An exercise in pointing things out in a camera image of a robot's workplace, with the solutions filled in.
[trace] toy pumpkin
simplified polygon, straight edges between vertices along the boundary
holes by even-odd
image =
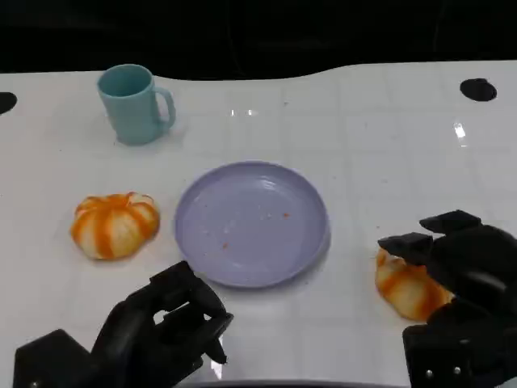
[[[414,266],[380,249],[375,284],[380,295],[404,318],[427,321],[452,295],[432,280],[424,266]]]
[[[154,200],[136,192],[88,196],[75,209],[70,233],[91,258],[118,259],[135,253],[160,223]]]

